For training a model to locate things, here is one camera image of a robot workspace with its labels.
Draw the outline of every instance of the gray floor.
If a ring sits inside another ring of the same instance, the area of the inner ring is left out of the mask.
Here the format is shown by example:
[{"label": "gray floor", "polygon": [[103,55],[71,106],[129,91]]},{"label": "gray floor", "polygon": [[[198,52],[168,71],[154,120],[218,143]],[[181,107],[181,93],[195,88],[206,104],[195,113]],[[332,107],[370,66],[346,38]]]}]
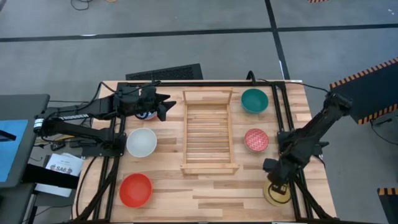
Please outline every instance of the gray floor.
[{"label": "gray floor", "polygon": [[[279,27],[398,23],[396,0],[271,3]],[[69,1],[8,0],[0,12],[0,38],[259,27],[270,27],[261,0],[94,0],[81,12]],[[325,88],[398,55],[398,29],[284,32],[280,39],[291,79]],[[101,80],[189,63],[200,63],[206,79],[245,78],[248,70],[258,78],[282,78],[271,33],[8,42],[0,43],[0,94],[49,93],[53,100],[89,100]],[[307,89],[313,115],[323,97]],[[394,127],[377,130],[398,142]],[[337,122],[324,140],[331,142],[325,162],[338,216],[387,223],[376,189],[398,185],[397,146],[351,118]],[[35,148],[32,156],[44,154],[50,151]],[[35,223],[61,222],[69,215],[70,208],[55,208]]]}]

